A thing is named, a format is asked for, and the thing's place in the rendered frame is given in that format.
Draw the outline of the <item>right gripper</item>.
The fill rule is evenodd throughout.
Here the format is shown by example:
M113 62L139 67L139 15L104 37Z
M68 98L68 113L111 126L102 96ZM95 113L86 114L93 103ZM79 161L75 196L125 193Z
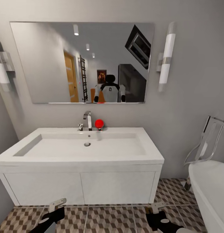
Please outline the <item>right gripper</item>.
M164 211L159 211L158 214L153 214L153 213L146 214L146 216L147 216L147 221L148 221L148 224L149 224L150 227L156 226L156 219L158 217L165 217L165 218L167 218Z

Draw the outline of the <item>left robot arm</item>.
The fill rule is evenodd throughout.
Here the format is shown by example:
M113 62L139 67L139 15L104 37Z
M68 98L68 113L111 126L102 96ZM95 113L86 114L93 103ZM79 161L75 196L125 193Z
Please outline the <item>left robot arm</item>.
M50 203L49 213L45 214L42 220L29 233L55 233L57 221L65 217L65 208L61 207L56 210L55 207L65 204L66 198L62 198Z

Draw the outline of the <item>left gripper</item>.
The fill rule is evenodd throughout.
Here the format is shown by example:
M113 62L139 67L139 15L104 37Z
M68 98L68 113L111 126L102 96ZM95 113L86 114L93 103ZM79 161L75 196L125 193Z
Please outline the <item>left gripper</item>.
M64 207L61 207L61 208L57 209L57 210L54 211L54 212L47 213L47 214L45 214L45 215L43 216L42 219L44 219L45 217L48 217L48 216L50 216L50 215L55 216L55 218L56 218L56 223L57 223L57 221L59 221L59 220L61 220L61 219L63 219L63 218L65 217L65 208L64 208Z

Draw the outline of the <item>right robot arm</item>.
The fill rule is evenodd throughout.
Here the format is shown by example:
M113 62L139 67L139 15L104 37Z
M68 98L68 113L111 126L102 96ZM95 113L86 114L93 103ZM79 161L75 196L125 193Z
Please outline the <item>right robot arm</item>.
M150 227L157 227L158 233L197 233L186 229L183 226L173 224L167 219L164 211L158 211L158 209L166 207L165 202L153 203L151 204L151 207L153 209L153 213L146 214L147 221Z

